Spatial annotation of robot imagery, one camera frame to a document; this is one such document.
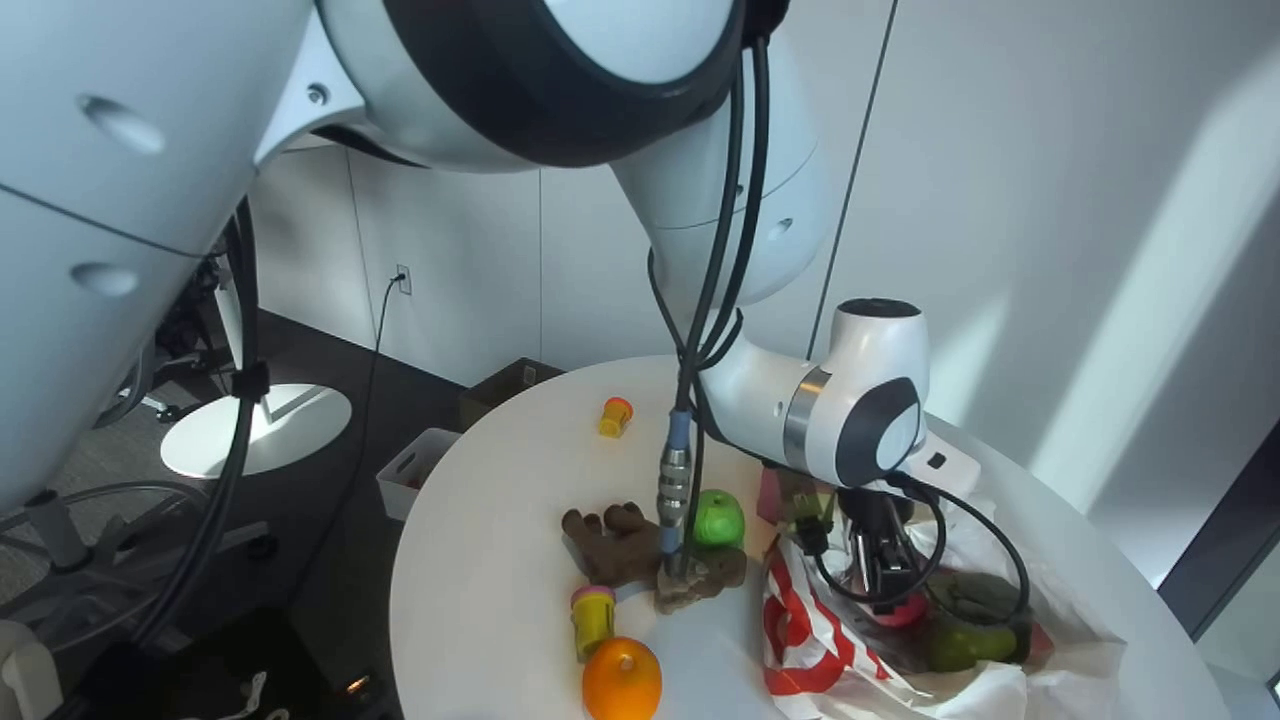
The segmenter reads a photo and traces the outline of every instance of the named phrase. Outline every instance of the power cord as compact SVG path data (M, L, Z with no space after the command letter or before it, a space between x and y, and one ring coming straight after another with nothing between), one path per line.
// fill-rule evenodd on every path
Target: power cord
M231 378L231 390L239 395L237 431L231 431L231 446L218 467L218 479L208 489L208 509L201 514L193 544L175 560L175 570L166 570L166 584L158 589L158 596L131 623L131 640L141 649L154 644L154 634L182 609L193 584L203 577L203 567L211 560L211 549L222 533L231 491L237 491L242 464L249 464L252 407L263 395L263 366L256 363L256 235L252 235L249 199L239 199L222 239L229 239L229 260L231 260L231 277L237 277L237 293L239 293L239 328L242 328L242 336L239 336L242 341L242 371L237 371L237 378Z
M887 496L887 491L867 491L867 496L885 496L887 519L890 519L887 533L890 533L897 538L909 538L904 519L901 519L890 496ZM916 591L916 584L944 560L948 519L944 519L940 504L934 504L933 496L918 496L918 491L904 491L904 496L909 496L909 498L918 498L918 504L933 510L934 538L933 538L933 551L928 551L924 560L918 560L918 551L909 544L904 555L909 555L910 570L904 570L904 579L901 579L890 591L876 591L876 589L851 591L851 589L845 589L845 584L827 570L827 564L822 564L827 524L822 524L822 519L798 519L798 524L794 524L798 551L810 555L816 570L827 579L827 589L833 589L836 596L845 596L845 600L851 600L851 605L901 605L901 600L909 600L909 596Z
M738 148L744 142L744 69L737 69L737 79L727 87L727 158L722 158L722 184L718 184L718 215L715 215L715 239L706 250L702 286L694 294L688 336L680 336L680 323L654 282L654 254L646 250L646 286L658 303L662 328L667 328L674 357L680 357L672 413L688 413L694 418L694 460L693 460L693 479L688 479L682 544L693 544L693 526L694 526L694 496L702 489L706 428L715 431L715 415L706 407L706 390L698 385L698 371L712 363L712 357L718 358L718 353L722 353L718 336L727 331L733 320L738 320L737 298L744 286L744 272L752 262L755 219L761 219L765 178L767 178L767 44L765 39L752 39L752 87L755 87L755 94L752 94L755 100L752 175L748 175L748 205L744 205L744 229L737 239L737 260L727 269L722 294L715 298L718 269L722 269L722 250L727 250L727 235L733 235L733 215L737 215L737 191L738 191L737 175L738 175L738 152L744 152Z
M377 331L372 331L372 357L362 363L362 418L359 418L359 435L356 435L356 464L351 464L351 477L338 491L338 498L333 504L333 510L323 514L319 524L319 537L333 537L338 510L347 509L347 498L356 496L362 470L367 470L367 431L372 431L372 415L377 415L377 390L372 390L372 378L377 378L377 358L385 357L385 331L386 331L386 309L391 309L391 293L409 282L409 272L399 269L386 282L385 282L385 298L377 309ZM289 605L303 591L303 579L313 577L313 567L319 564L319 549L306 555L303 570L297 577L297 584L289 589Z
M904 470L887 470L885 479L887 479L890 489L901 489L909 498L928 504L928 510L934 514L934 544L933 544L928 560L916 564L916 567L910 567L910 579L909 579L904 589L897 589L897 591L851 591L851 589L845 589L845 584L827 570L827 564L822 564L827 524L822 524L822 519L798 519L798 524L794 524L798 551L810 555L810 564L816 564L816 570L822 577L822 584L827 584L836 596L851 600L851 605L901 605L901 600L909 600L909 596L916 591L916 584L940 564L940 555L944 555L944 549L948 549L948 519L944 519L944 510L940 510L940 504L948 498L948 504L954 504L961 510L967 510L975 524L982 524L982 526L996 537L996 544L1008 551L1008 560L1013 560L1015 600L1013 600L1013 609L998 612L993 623L1015 623L1015 619L1022 619L1022 612L1026 612L1026 605L1033 605L1033 579L1026 579L1026 564L1022 564L1022 555L1015 551L1015 544L1013 544L981 509L971 509L967 498L961 498L961 496L950 496L950 491L944 491L944 489L934 489L934 482L918 482L916 477L904 477Z

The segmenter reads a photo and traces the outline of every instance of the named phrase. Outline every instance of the small orange object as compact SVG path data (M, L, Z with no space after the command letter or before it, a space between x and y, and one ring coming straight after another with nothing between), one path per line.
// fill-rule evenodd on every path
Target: small orange object
M630 399L625 395L607 395L602 413L599 413L599 435L625 435L625 428L630 422Z
M662 666L630 634L607 634L582 666L582 704L591 720L652 720L662 695Z

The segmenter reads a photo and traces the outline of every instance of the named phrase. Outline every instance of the orange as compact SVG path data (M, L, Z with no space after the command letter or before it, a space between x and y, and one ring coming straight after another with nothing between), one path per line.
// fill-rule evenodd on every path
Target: orange
M662 666L630 634L607 634L582 663L582 704L591 720L652 720L662 695Z

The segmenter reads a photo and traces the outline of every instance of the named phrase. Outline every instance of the green apple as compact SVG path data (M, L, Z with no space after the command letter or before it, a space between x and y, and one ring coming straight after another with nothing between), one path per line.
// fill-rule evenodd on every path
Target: green apple
M694 549L738 549L748 533L744 509L737 496L706 489L694 498L693 544Z

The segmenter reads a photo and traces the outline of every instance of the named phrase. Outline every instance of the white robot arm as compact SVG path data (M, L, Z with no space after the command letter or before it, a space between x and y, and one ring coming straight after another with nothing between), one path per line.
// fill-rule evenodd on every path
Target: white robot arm
M610 162L688 323L744 37L767 37L781 13L783 0L26 0L9 13L0 91L21 104L2 104L0 134L0 509L56 470L252 171L316 125L420 162ZM810 260L836 199L798 71L771 57L771 152L738 298ZM698 385L722 440L755 454L862 482L924 440L924 320L904 303L838 309L822 366L737 323L718 349Z

